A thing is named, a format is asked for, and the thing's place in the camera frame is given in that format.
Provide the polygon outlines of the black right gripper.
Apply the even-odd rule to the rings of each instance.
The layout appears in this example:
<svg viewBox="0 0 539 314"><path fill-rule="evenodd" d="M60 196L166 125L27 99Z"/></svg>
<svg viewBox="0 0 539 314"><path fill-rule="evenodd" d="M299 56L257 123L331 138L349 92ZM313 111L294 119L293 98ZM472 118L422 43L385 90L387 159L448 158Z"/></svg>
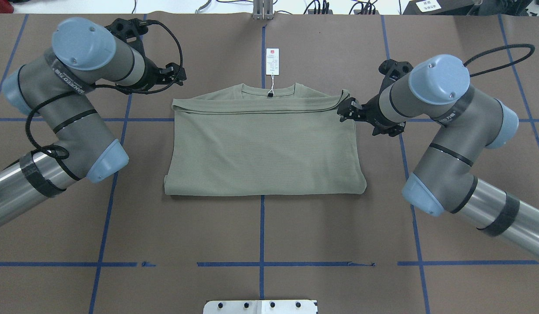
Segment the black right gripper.
<svg viewBox="0 0 539 314"><path fill-rule="evenodd" d="M347 120L370 123L374 127L373 136L385 134L396 137L405 130L405 122L394 123L385 117L379 106L379 96L371 98L362 106L354 97L345 98L337 104L337 115L341 123Z"/></svg>

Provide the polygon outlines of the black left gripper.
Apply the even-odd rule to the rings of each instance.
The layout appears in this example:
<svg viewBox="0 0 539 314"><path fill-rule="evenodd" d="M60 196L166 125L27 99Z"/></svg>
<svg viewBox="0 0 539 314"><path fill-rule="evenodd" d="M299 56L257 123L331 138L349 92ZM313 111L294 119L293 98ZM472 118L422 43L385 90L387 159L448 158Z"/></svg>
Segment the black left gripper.
<svg viewBox="0 0 539 314"><path fill-rule="evenodd" d="M145 69L141 79L138 81L138 91L149 92L155 85L178 84L183 86L187 80L185 69L170 62L165 68L160 68L152 60L144 57Z"/></svg>

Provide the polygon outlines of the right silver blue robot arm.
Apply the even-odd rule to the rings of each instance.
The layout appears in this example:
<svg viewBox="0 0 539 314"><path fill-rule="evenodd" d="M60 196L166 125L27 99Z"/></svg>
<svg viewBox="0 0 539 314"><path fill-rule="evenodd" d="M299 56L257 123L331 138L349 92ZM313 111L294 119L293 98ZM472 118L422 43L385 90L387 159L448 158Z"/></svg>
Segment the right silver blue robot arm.
<svg viewBox="0 0 539 314"><path fill-rule="evenodd" d="M469 70L453 55L436 55L416 66L388 59L379 72L385 76L379 93L363 105L345 98L337 114L341 121L370 123L373 135L390 137L420 115L439 124L407 178L404 199L431 216L461 217L539 260L539 209L470 172L484 149L497 149L514 137L518 115L472 86Z"/></svg>

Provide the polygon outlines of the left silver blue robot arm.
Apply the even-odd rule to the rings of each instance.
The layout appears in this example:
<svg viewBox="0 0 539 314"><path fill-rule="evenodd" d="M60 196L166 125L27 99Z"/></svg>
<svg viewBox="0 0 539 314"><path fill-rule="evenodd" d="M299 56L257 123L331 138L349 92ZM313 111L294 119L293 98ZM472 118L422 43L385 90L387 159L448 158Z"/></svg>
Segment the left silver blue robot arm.
<svg viewBox="0 0 539 314"><path fill-rule="evenodd" d="M141 36L159 20L118 18L101 26L82 17L58 24L51 48L23 65L2 85L4 97L26 115L33 145L0 172L0 227L81 179L93 183L128 164L128 154L88 93L109 88L125 95L155 93L183 85L183 62L156 66Z"/></svg>

